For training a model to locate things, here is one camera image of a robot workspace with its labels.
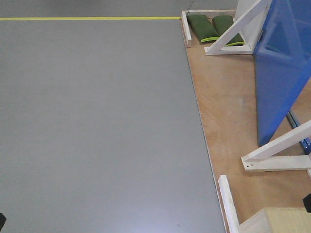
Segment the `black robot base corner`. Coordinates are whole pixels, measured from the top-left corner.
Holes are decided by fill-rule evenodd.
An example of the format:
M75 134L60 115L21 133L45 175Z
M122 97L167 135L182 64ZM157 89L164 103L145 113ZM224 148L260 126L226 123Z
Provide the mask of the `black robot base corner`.
M3 213L0 213L0 231L2 230L3 226L5 225L7 218Z

